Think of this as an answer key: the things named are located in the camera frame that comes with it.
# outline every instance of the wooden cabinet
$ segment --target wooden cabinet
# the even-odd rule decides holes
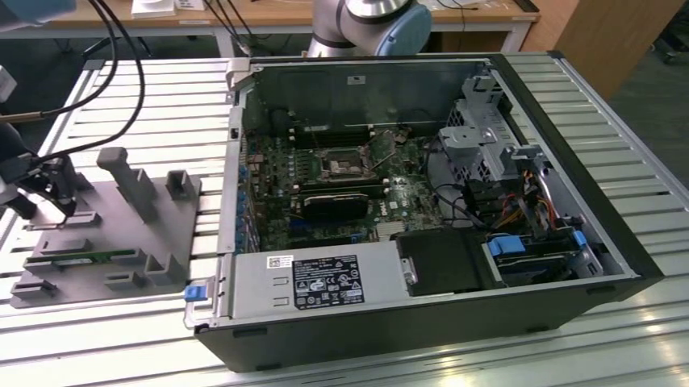
[[[685,0],[531,0],[541,20],[522,51],[559,50],[610,98]]]

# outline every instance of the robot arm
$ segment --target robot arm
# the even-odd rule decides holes
[[[431,33],[428,9],[416,0],[318,0],[308,56],[414,55]]]
[[[0,32],[40,26],[76,9],[75,0],[0,0]],[[0,206],[21,218],[32,218],[36,204],[17,191],[21,188],[44,197],[65,215],[75,212],[75,168],[69,158],[33,164],[36,154],[8,123],[0,123]]]
[[[0,0],[0,32],[40,26],[75,10],[75,0]]]

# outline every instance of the motherboard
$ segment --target motherboard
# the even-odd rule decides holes
[[[438,228],[422,170],[430,139],[404,126],[248,136],[260,251],[375,242]]]

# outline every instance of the white sticker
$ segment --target white sticker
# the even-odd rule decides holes
[[[352,75],[347,77],[347,85],[366,85],[366,76]]]
[[[207,26],[209,24],[211,24],[209,20],[180,20],[181,26],[197,26],[197,25]]]
[[[290,268],[294,256],[270,256],[268,268]]]

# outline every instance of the floor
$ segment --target floor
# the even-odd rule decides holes
[[[9,112],[33,111],[60,106],[79,77],[81,51],[96,40],[72,40],[72,51],[61,53],[52,40],[0,40],[0,65],[5,66],[18,82],[17,89],[5,104]],[[179,38],[147,38],[153,55],[159,59],[213,57],[217,48],[212,37],[195,40]],[[268,52],[282,55],[298,54],[306,48],[308,37],[295,35],[287,40],[283,35],[263,41]],[[108,58],[109,50],[101,50],[92,59]],[[689,60],[662,64],[649,52],[630,80],[614,95],[610,105],[639,135],[647,146],[667,165],[670,171],[689,186]],[[30,148],[40,147],[51,122],[18,125],[20,133]]]

